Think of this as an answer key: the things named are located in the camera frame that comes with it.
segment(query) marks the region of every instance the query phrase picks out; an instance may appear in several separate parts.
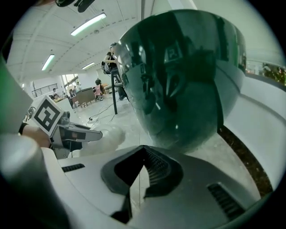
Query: fluorescent ceiling light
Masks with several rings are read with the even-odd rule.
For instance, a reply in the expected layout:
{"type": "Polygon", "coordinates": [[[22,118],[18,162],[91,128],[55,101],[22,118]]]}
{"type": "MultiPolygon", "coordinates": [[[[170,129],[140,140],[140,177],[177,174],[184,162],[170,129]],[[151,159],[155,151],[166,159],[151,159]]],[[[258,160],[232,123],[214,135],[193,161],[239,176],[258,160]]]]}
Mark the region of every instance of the fluorescent ceiling light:
{"type": "Polygon", "coordinates": [[[82,69],[86,69],[86,68],[88,68],[89,66],[92,66],[94,64],[94,62],[92,62],[92,63],[90,63],[90,64],[88,64],[88,65],[86,65],[85,67],[83,67],[82,69]]]}
{"type": "Polygon", "coordinates": [[[54,54],[51,54],[51,55],[49,56],[49,58],[46,60],[44,66],[43,66],[43,68],[42,68],[42,71],[45,71],[45,70],[46,70],[46,68],[48,67],[48,65],[50,64],[50,62],[52,61],[52,59],[53,59],[54,57],[55,57],[54,54]]]}
{"type": "Polygon", "coordinates": [[[106,18],[106,14],[105,13],[101,13],[100,15],[97,15],[96,17],[90,19],[88,22],[84,23],[83,25],[81,25],[80,27],[78,27],[75,31],[73,31],[71,33],[72,36],[76,36],[78,33],[80,33],[81,31],[83,31],[84,29],[86,29],[87,27],[91,26],[92,24],[94,24],[95,22],[100,21],[101,19],[106,18]]]}

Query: black vent grille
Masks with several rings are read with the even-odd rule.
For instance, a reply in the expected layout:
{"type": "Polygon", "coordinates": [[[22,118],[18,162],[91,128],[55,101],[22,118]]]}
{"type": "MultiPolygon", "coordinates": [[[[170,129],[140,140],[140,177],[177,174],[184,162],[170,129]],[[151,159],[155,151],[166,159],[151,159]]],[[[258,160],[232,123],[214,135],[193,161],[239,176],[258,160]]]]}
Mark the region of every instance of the black vent grille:
{"type": "Polygon", "coordinates": [[[62,167],[62,170],[64,173],[66,172],[70,172],[70,171],[73,171],[73,170],[78,170],[78,169],[81,169],[81,168],[84,168],[85,166],[83,164],[76,164],[76,165],[70,165],[70,166],[65,166],[65,167],[62,167]]]}
{"type": "Polygon", "coordinates": [[[229,220],[233,220],[244,213],[244,209],[219,184],[209,185],[208,190],[229,220]]]}
{"type": "Polygon", "coordinates": [[[150,186],[157,184],[170,173],[168,163],[157,155],[147,151],[144,165],[149,174],[150,186]]]}

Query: window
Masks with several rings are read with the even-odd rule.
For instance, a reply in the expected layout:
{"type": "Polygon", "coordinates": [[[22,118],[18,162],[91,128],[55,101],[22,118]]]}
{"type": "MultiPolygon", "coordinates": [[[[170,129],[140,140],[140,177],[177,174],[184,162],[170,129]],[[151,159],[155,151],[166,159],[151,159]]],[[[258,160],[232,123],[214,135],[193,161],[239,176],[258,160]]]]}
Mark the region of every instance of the window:
{"type": "Polygon", "coordinates": [[[66,75],[62,75],[62,78],[63,78],[63,83],[64,83],[64,84],[67,84],[66,75]]]}
{"type": "Polygon", "coordinates": [[[67,77],[67,81],[71,82],[75,78],[75,75],[74,74],[69,74],[69,75],[66,75],[66,77],[67,77]]]}

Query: human hand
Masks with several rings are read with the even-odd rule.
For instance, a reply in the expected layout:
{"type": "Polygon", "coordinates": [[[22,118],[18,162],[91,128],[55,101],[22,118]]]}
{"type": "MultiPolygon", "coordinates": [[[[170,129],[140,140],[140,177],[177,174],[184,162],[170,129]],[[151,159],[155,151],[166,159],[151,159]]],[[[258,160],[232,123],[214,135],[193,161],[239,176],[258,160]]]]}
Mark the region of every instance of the human hand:
{"type": "Polygon", "coordinates": [[[49,136],[39,127],[32,127],[30,125],[26,125],[23,129],[22,135],[34,139],[40,147],[45,147],[45,148],[50,147],[49,136]]]}

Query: railing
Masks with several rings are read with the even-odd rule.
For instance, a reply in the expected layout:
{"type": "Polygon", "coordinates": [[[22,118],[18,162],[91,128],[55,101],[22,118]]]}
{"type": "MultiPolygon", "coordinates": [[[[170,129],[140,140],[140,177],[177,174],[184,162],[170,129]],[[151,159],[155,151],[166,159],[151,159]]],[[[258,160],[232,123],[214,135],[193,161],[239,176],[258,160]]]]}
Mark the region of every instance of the railing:
{"type": "Polygon", "coordinates": [[[58,84],[51,84],[51,85],[48,85],[46,87],[36,89],[36,90],[32,91],[32,95],[34,98],[36,98],[40,95],[43,95],[43,94],[46,94],[46,93],[52,91],[54,88],[58,89],[58,84]]]}

